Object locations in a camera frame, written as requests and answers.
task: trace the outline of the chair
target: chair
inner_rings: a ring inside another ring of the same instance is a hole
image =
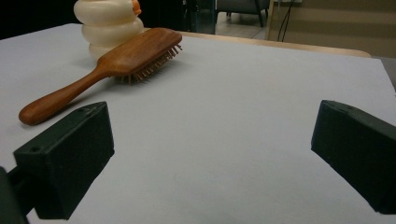
[[[263,27],[262,11],[265,9],[265,18],[268,18],[269,6],[270,0],[217,0],[215,22],[218,20],[219,12],[226,12],[227,16],[231,16],[231,13],[235,12],[258,15],[260,25]]]

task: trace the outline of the wall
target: wall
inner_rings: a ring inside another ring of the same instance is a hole
[[[277,40],[290,3],[272,2],[266,37]],[[303,0],[290,12],[284,42],[359,49],[396,58],[396,0]]]
[[[79,23],[74,15],[76,1],[7,1],[0,9],[0,39],[67,23]]]

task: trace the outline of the cable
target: cable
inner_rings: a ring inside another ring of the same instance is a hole
[[[294,0],[291,0],[291,1],[290,1],[290,5],[289,5],[288,12],[286,13],[285,18],[283,19],[282,24],[280,25],[279,33],[277,34],[277,41],[279,41],[280,34],[282,33],[283,25],[284,25],[285,22],[286,22],[285,30],[284,30],[283,36],[282,36],[282,42],[283,42],[283,40],[285,39],[285,34],[286,34],[286,30],[288,29],[289,18],[290,18],[290,12],[291,12],[291,7],[293,6],[293,3],[294,3]]]

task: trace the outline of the dark background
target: dark background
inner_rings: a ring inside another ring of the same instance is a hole
[[[80,23],[74,15],[77,0],[8,1],[0,13],[0,39],[23,35],[67,23]],[[139,0],[145,27],[184,31],[183,0]]]

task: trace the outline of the floor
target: floor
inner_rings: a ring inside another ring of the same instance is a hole
[[[216,24],[216,35],[227,35],[251,39],[264,39],[265,37],[265,13],[262,12],[264,27],[260,27],[259,17],[256,15],[233,13],[227,17],[225,12],[220,12]],[[390,81],[396,90],[396,58],[384,58],[372,55],[380,59],[388,72]]]

